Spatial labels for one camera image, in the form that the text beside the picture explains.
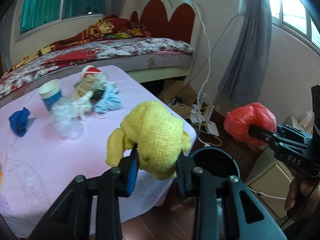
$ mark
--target table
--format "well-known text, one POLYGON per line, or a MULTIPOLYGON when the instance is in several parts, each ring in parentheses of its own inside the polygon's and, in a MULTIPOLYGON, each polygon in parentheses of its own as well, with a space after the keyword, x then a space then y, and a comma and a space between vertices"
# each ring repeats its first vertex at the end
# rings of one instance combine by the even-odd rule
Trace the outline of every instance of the table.
MULTIPOLYGON (((0 109, 0 165, 4 181, 0 189, 0 213, 18 237, 28 237, 41 217, 71 180, 83 174, 87 178, 100 176, 110 169, 106 165, 106 143, 112 131, 137 104, 158 100, 139 83, 116 66, 99 68, 117 82, 119 98, 124 108, 110 111, 106 119, 94 114, 81 121, 84 133, 78 140, 62 140, 50 124, 38 89, 12 101, 0 109), (34 119, 24 137, 17 137, 9 126, 9 116, 26 107, 34 119)), ((80 81, 80 73, 61 79, 63 95, 69 96, 80 81)), ((184 129, 196 140, 196 132, 185 121, 184 129)), ((171 179, 158 181, 149 173, 139 171, 135 191, 130 198, 120 198, 121 222, 150 210, 165 194, 171 179)), ((92 205, 95 218, 96 199, 92 205)), ((95 233, 95 219, 90 233, 95 233)))

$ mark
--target bed frame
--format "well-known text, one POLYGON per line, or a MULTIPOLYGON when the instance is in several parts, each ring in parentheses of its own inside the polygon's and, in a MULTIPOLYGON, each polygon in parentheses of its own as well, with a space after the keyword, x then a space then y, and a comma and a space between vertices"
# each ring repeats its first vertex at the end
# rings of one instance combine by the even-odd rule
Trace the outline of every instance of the bed frame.
MULTIPOLYGON (((137 8, 131 15, 131 21, 146 25, 154 38, 171 38, 185 41, 197 50, 201 32, 201 22, 195 5, 191 0, 182 0, 171 6, 168 0, 151 0, 143 8, 137 8)), ((149 54, 134 57, 120 57, 97 60, 77 65, 42 76, 0 100, 0 108, 11 101, 39 88, 44 83, 79 73, 86 65, 101 67, 115 65, 127 72, 139 83, 188 76, 193 67, 195 55, 149 54)))

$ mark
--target blue paper cup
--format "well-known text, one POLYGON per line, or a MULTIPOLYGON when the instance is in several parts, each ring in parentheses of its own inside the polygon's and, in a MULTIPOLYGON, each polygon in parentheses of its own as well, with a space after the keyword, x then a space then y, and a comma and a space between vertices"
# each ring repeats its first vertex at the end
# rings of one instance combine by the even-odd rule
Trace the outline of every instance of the blue paper cup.
POLYGON ((51 110, 52 105, 62 97, 60 90, 60 80, 54 79, 39 88, 39 95, 41 96, 48 111, 51 110))

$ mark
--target red and white paper cup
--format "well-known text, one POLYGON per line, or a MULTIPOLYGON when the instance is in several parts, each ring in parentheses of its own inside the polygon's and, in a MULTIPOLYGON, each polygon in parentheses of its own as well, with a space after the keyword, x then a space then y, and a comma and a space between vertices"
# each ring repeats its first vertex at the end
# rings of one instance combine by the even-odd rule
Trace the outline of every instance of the red and white paper cup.
POLYGON ((106 73, 98 70, 95 66, 92 66, 92 65, 88 65, 84 67, 83 70, 81 71, 82 79, 84 79, 86 76, 89 76, 89 75, 99 75, 99 80, 101 83, 108 80, 108 76, 106 73))

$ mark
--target headboard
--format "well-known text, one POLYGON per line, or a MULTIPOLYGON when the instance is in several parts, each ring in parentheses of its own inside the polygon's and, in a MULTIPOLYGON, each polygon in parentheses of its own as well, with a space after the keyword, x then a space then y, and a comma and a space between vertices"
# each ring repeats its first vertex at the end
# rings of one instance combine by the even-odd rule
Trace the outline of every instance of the headboard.
POLYGON ((174 8, 168 0, 151 0, 143 11, 132 13, 131 21, 145 25, 151 37, 182 40, 197 49, 201 22, 190 0, 182 0, 174 8))

